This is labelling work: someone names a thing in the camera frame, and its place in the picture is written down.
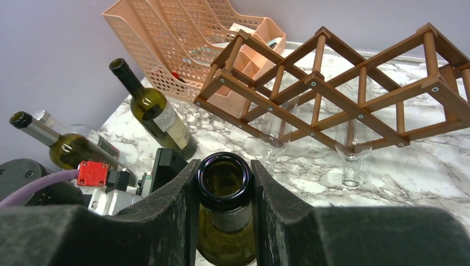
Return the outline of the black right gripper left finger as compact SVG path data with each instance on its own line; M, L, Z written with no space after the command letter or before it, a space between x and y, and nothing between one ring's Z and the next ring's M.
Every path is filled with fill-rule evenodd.
M1 209L1 264L194 265L199 164L114 216L80 205Z

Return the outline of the clear glass bottle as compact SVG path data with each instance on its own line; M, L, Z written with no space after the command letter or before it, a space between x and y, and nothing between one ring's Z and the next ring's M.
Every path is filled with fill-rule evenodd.
M260 162L274 176L278 158L289 147L293 126L272 112L267 112L259 130L263 133L258 139L262 149Z
M335 148L343 160L341 183L358 187L363 179L363 160L372 150L372 130L363 123L364 114L335 127Z

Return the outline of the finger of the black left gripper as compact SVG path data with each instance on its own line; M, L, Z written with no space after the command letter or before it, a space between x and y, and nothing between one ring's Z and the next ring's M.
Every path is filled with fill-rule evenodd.
M151 191L155 191L173 180L187 166L184 160L173 149L158 148L152 168Z

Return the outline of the dark green wine bottle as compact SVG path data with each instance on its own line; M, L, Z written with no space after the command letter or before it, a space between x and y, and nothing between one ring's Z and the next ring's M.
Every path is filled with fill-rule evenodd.
M253 174L231 152L201 161L196 173L200 201L197 250L214 265L249 265L256 258L251 198Z

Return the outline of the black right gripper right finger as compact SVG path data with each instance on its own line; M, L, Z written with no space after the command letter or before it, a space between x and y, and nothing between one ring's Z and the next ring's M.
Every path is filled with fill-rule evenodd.
M469 236L433 207L314 207L258 160L253 227L258 265L468 265Z

